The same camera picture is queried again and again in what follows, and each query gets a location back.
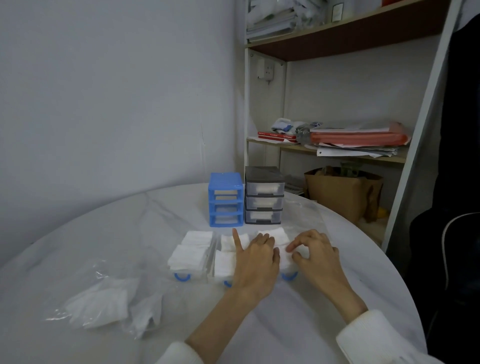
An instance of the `wooden shelf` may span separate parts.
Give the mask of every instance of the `wooden shelf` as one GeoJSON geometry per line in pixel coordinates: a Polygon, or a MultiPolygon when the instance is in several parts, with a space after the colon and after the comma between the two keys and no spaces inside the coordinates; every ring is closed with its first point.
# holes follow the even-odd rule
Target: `wooden shelf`
{"type": "MultiPolygon", "coordinates": [[[[247,139],[247,143],[262,144],[264,146],[276,146],[282,150],[285,150],[286,152],[310,154],[313,156],[317,155],[317,151],[315,149],[305,148],[300,144],[293,144],[293,145],[274,144],[269,142],[262,142],[260,140],[255,140],[255,139],[247,139]]],[[[406,146],[406,147],[401,147],[398,151],[398,154],[396,156],[391,156],[391,157],[373,158],[370,156],[359,156],[359,157],[329,157],[329,158],[342,158],[342,159],[359,158],[359,159],[368,159],[370,161],[382,161],[382,162],[405,164],[405,160],[407,159],[407,153],[408,153],[408,147],[406,146]]]]}
{"type": "Polygon", "coordinates": [[[402,0],[336,23],[248,44],[283,61],[386,46],[441,33],[450,0],[402,0]]]}

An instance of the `hand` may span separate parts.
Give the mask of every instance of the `hand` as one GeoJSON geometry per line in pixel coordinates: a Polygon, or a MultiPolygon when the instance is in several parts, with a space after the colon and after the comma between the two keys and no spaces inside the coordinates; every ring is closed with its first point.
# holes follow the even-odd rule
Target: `hand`
{"type": "Polygon", "coordinates": [[[280,251],[273,248],[275,238],[268,234],[258,234],[243,250],[237,230],[233,229],[232,233],[237,251],[232,289],[242,292],[255,307],[273,290],[280,266],[280,251]]]}
{"type": "Polygon", "coordinates": [[[294,252],[293,261],[310,283],[335,305],[347,323],[368,310],[343,272],[339,250],[332,247],[325,234],[317,230],[303,232],[286,247],[286,251],[291,252],[299,245],[308,247],[310,258],[305,259],[300,253],[294,252]]]}

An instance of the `white shelf frame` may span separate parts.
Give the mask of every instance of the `white shelf frame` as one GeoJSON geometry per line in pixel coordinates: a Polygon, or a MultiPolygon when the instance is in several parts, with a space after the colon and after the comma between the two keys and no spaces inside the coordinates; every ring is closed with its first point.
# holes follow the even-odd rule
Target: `white shelf frame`
{"type": "MultiPolygon", "coordinates": [[[[249,0],[245,1],[245,14],[248,13],[248,6],[249,0]]],[[[384,240],[382,243],[382,250],[384,252],[387,251],[388,243],[390,241],[390,237],[392,236],[392,231],[395,226],[396,218],[398,216],[398,212],[402,206],[403,197],[405,191],[408,188],[408,180],[410,178],[410,174],[412,169],[415,166],[415,161],[417,157],[418,148],[421,145],[424,131],[428,127],[432,116],[432,109],[434,106],[434,101],[437,97],[438,93],[438,85],[440,81],[440,76],[442,74],[442,69],[445,66],[446,56],[448,52],[448,46],[450,44],[450,39],[452,37],[453,31],[455,29],[458,16],[460,14],[460,9],[462,6],[462,0],[451,0],[450,6],[448,9],[447,17],[444,23],[444,28],[442,34],[440,36],[440,41],[437,47],[437,51],[435,54],[435,58],[433,60],[432,69],[430,72],[430,77],[427,83],[427,88],[425,90],[425,94],[423,96],[423,101],[420,107],[420,112],[418,115],[417,123],[415,125],[415,129],[413,132],[412,140],[410,141],[410,147],[407,154],[407,159],[405,165],[402,170],[402,174],[400,176],[400,181],[398,183],[397,191],[395,194],[395,199],[392,205],[392,210],[390,212],[390,218],[388,219],[388,224],[385,231],[384,240]]],[[[245,44],[247,43],[246,32],[245,32],[245,44]]],[[[283,115],[285,117],[286,114],[286,99],[289,97],[288,94],[288,84],[291,78],[291,72],[288,70],[291,67],[288,66],[289,62],[285,62],[283,60],[279,60],[275,57],[264,55],[260,52],[254,51],[252,49],[246,48],[245,49],[245,88],[244,88],[244,169],[246,166],[249,165],[249,156],[248,156],[248,125],[250,119],[250,67],[251,67],[251,59],[254,55],[259,57],[263,57],[265,59],[273,60],[280,65],[286,63],[286,67],[284,67],[284,82],[283,82],[283,89],[282,89],[282,96],[283,99],[281,100],[282,103],[282,110],[283,115]]],[[[281,163],[281,149],[278,149],[279,157],[278,157],[278,167],[280,168],[281,163]]]]}

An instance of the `white sleeve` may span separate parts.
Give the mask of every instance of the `white sleeve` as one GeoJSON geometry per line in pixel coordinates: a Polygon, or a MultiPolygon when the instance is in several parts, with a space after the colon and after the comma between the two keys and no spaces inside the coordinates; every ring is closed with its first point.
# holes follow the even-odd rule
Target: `white sleeve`
{"type": "Polygon", "coordinates": [[[184,342],[173,342],[156,364],[204,364],[200,356],[184,342]]]}
{"type": "Polygon", "coordinates": [[[419,352],[378,310],[351,322],[336,341],[351,364],[442,364],[419,352]]]}

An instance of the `brown paper bag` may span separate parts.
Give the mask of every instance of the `brown paper bag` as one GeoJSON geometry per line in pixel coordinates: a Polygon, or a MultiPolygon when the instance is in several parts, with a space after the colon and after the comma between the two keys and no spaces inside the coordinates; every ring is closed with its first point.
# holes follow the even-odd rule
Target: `brown paper bag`
{"type": "Polygon", "coordinates": [[[360,171],[358,178],[340,177],[340,168],[328,167],[327,173],[333,175],[319,174],[320,170],[305,173],[311,200],[335,211],[353,224],[357,224],[362,216],[368,222],[376,220],[382,177],[363,171],[360,171]]]}

